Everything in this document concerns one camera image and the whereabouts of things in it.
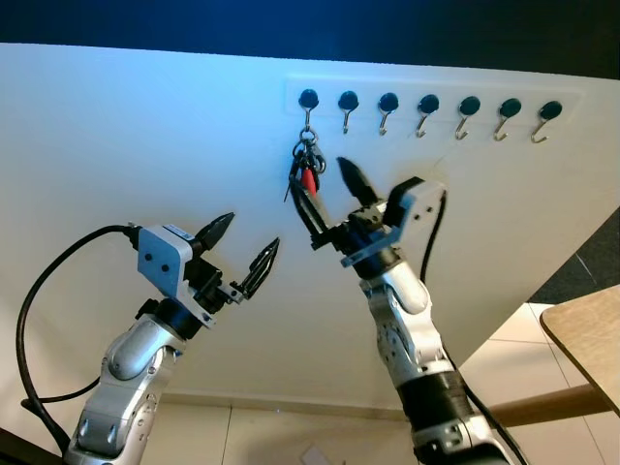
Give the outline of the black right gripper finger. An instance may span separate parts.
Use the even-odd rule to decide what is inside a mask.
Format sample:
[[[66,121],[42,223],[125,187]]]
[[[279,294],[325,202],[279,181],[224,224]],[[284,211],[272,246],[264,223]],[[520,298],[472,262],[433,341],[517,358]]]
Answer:
[[[329,243],[329,226],[322,214],[322,204],[297,180],[291,181],[291,199],[302,225],[309,231],[310,242]]]
[[[337,158],[336,161],[347,191],[358,200],[360,207],[369,208],[380,202],[380,196],[358,164],[347,158]]]

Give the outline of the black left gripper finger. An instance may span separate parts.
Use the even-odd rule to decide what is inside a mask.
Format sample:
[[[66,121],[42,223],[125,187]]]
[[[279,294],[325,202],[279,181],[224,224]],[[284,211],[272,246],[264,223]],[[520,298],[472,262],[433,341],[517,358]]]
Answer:
[[[276,253],[279,251],[279,245],[282,239],[276,236],[270,243],[267,243],[260,254],[249,265],[247,276],[236,285],[236,288],[245,298],[251,298],[254,293],[262,286],[271,269],[273,269]]]
[[[231,222],[235,217],[234,213],[222,214],[222,216],[214,218],[207,226],[203,227],[198,233],[198,257],[207,251],[212,251],[214,247],[225,235],[229,229]]]

